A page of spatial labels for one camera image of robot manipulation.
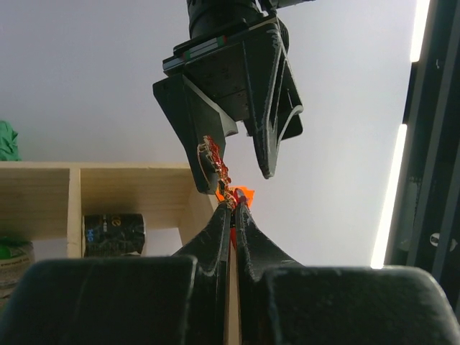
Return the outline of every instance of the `green cloth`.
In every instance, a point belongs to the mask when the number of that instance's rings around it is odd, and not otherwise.
[[[21,160],[17,149],[17,133],[6,121],[0,121],[0,160]]]

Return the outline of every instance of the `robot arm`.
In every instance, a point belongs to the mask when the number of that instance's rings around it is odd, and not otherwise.
[[[188,0],[190,40],[163,61],[155,98],[188,156],[196,187],[215,192],[218,175],[197,148],[209,136],[224,156],[242,121],[262,174],[275,174],[280,141],[302,133],[302,103],[276,9],[301,0]]]

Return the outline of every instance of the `gray wall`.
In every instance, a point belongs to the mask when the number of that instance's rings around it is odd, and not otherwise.
[[[304,134],[264,180],[229,139],[259,227],[309,265],[368,265],[403,116],[415,0],[317,0],[280,11]],[[187,40],[185,0],[2,0],[0,118],[25,160],[185,161],[152,95]],[[177,236],[162,237],[173,242]]]

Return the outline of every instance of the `fluorescent light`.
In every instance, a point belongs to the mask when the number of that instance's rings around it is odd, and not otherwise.
[[[401,162],[403,161],[405,134],[407,130],[407,125],[401,124],[397,132],[395,153],[393,154],[393,162],[391,164],[390,180],[388,181],[387,186],[387,195],[385,196],[385,201],[383,203],[379,230],[375,240],[374,252],[372,253],[372,268],[382,268],[385,260],[388,236],[390,235],[391,218],[393,215],[393,208],[395,207],[397,182],[400,177]]]
[[[414,31],[412,33],[412,47],[410,48],[410,61],[416,63],[420,59],[423,35],[425,34],[426,18],[430,0],[417,0],[415,9]]]

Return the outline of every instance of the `black can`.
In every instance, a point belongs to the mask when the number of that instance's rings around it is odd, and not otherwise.
[[[84,257],[141,255],[145,245],[142,214],[97,214],[83,217]]]

